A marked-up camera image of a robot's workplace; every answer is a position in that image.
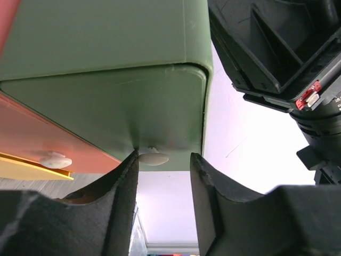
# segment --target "drawer knob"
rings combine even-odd
[[[159,153],[155,148],[150,148],[150,151],[150,153],[142,154],[139,156],[140,163],[150,166],[158,166],[169,161],[168,155]]]
[[[39,160],[39,163],[50,169],[62,169],[68,167],[72,164],[72,160],[66,158],[65,155],[57,153],[57,152],[48,152],[47,157],[43,157]]]

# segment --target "white wall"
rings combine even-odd
[[[281,184],[314,184],[296,151],[307,143],[289,115],[243,101],[214,51],[204,157],[261,193]],[[141,172],[137,192],[148,243],[197,243],[189,172]]]

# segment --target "white surface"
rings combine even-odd
[[[214,52],[204,157],[243,185],[266,193],[314,184],[296,151],[307,145],[289,115],[243,101]],[[149,244],[197,243],[189,172],[141,172],[137,203]]]

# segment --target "orange drawer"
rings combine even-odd
[[[49,151],[65,155],[76,173],[107,173],[120,161],[0,94],[0,153],[39,163]]]

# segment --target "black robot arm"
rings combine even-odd
[[[316,184],[341,183],[341,1],[209,0],[212,40],[244,99],[290,113]]]

